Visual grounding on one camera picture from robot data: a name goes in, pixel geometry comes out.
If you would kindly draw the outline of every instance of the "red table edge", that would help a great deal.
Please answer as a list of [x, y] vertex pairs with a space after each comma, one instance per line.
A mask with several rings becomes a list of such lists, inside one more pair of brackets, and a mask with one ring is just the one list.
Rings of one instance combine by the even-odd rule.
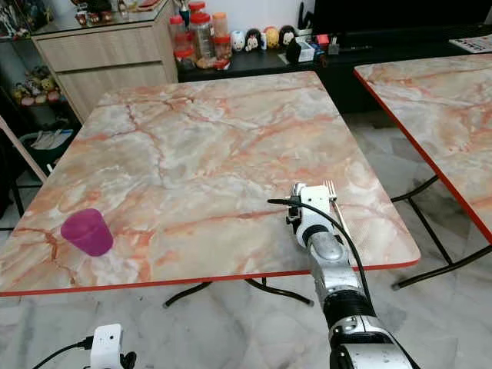
[[478, 217], [477, 213], [473, 210], [473, 208], [467, 203], [467, 201], [461, 196], [458, 190], [451, 184], [451, 182], [447, 179], [444, 173], [439, 169], [439, 167], [434, 163], [431, 157], [425, 152], [425, 150], [418, 144], [417, 141], [412, 137], [409, 131], [403, 126], [403, 124], [398, 120], [396, 115], [389, 109], [389, 107], [380, 99], [374, 89], [367, 83], [367, 81], [362, 77], [357, 69], [354, 68], [354, 74], [357, 79], [362, 83], [362, 85], [369, 91], [369, 93], [376, 99], [378, 104], [386, 111], [386, 113], [394, 120], [399, 129], [404, 133], [407, 137], [408, 141], [414, 146], [414, 148], [418, 151], [418, 153], [424, 158], [424, 160], [430, 165], [434, 173], [439, 177], [440, 180], [444, 183], [447, 189], [453, 194], [453, 196], [460, 203], [461, 207], [468, 213], [471, 220], [478, 227], [482, 235], [492, 244], [492, 232], [489, 231], [487, 226], [482, 222], [482, 220]]
[[[420, 257], [413, 261], [396, 264], [382, 264], [382, 265], [370, 265], [364, 267], [365, 271], [375, 271], [382, 269], [394, 269], [405, 268], [415, 265], [420, 260]], [[76, 287], [76, 288], [57, 288], [51, 290], [30, 290], [30, 291], [5, 291], [0, 292], [0, 298], [8, 296], [32, 296], [36, 294], [68, 294], [72, 292], [93, 292], [93, 291], [107, 291], [107, 290], [121, 290], [124, 288], [144, 288], [144, 287], [159, 287], [169, 286], [173, 284], [190, 284], [190, 283], [202, 283], [202, 282], [219, 282], [219, 281], [236, 281], [252, 278], [270, 278], [270, 277], [287, 277], [289, 275], [306, 275], [310, 271], [273, 271], [271, 273], [253, 273], [253, 274], [241, 274], [241, 275], [225, 275], [221, 277], [209, 277], [209, 278], [192, 278], [192, 279], [176, 279], [173, 281], [159, 281], [159, 282], [141, 282], [141, 283], [127, 283], [127, 284], [112, 284], [109, 286], [94, 286], [94, 287]]]

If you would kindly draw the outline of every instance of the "table top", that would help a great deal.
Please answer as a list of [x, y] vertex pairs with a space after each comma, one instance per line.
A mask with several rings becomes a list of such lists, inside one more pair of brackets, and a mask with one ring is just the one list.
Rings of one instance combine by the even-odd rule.
[[[334, 181], [368, 269], [420, 252], [316, 74], [106, 95], [0, 249], [0, 295], [307, 274], [287, 209], [268, 198]], [[97, 208], [113, 248], [60, 235]]]
[[149, 12], [129, 12], [127, 17], [122, 17], [119, 12], [112, 12], [112, 20], [110, 22], [99, 22], [93, 25], [88, 21], [88, 24], [83, 26], [75, 19], [76, 9], [74, 6], [68, 12], [57, 15], [47, 25], [33, 31], [32, 35], [38, 36], [66, 31], [84, 31], [90, 28], [104, 28], [109, 25], [130, 25], [133, 23], [152, 22], [168, 1], [172, 0], [161, 0], [161, 3]]
[[355, 72], [492, 242], [492, 55]]

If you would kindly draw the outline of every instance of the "jar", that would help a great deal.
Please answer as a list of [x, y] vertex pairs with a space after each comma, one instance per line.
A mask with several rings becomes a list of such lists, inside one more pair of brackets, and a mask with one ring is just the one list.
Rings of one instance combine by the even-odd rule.
[[216, 37], [224, 37], [229, 34], [228, 32], [228, 17], [225, 13], [214, 13], [212, 15], [214, 23], [214, 35]]
[[190, 8], [191, 14], [205, 12], [205, 2], [190, 2], [188, 7]]
[[217, 59], [229, 59], [232, 56], [231, 36], [215, 37], [215, 54]]
[[186, 50], [175, 51], [176, 65], [180, 71], [190, 71], [195, 69], [195, 63], [197, 61], [192, 47]]
[[186, 38], [185, 21], [180, 15], [175, 15], [169, 18], [169, 32], [171, 34], [172, 48], [176, 50], [178, 48], [179, 40], [184, 41]]
[[213, 58], [215, 56], [214, 42], [212, 40], [214, 29], [210, 22], [210, 15], [201, 12], [192, 14], [190, 17], [190, 29], [197, 59]]
[[193, 47], [193, 37], [191, 32], [182, 32], [176, 34], [173, 38], [173, 49], [176, 50], [188, 50]]

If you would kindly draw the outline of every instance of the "cabinet drawer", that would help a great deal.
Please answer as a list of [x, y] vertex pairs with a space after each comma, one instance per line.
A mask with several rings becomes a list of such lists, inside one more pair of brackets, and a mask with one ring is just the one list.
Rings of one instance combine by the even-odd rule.
[[82, 124], [105, 92], [124, 87], [156, 86], [167, 83], [162, 64], [61, 73], [58, 78], [73, 108], [82, 119]]
[[49, 38], [38, 47], [54, 71], [161, 60], [150, 27]]

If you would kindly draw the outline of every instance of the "white robot part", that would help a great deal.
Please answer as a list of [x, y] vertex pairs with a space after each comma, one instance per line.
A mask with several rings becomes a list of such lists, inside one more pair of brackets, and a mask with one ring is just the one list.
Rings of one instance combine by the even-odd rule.
[[120, 348], [120, 324], [97, 327], [91, 349], [91, 369], [122, 369]]
[[[330, 215], [330, 197], [327, 186], [301, 186], [298, 189], [297, 195], [301, 196], [302, 203], [311, 205], [316, 209], [323, 211], [325, 214]], [[301, 212], [301, 224], [296, 230], [295, 235], [301, 246], [306, 248], [307, 245], [305, 244], [302, 235], [304, 234], [304, 231], [312, 225], [323, 225], [329, 232], [332, 234], [334, 233], [333, 225], [331, 225], [327, 219], [306, 208], [300, 208], [299, 210]]]

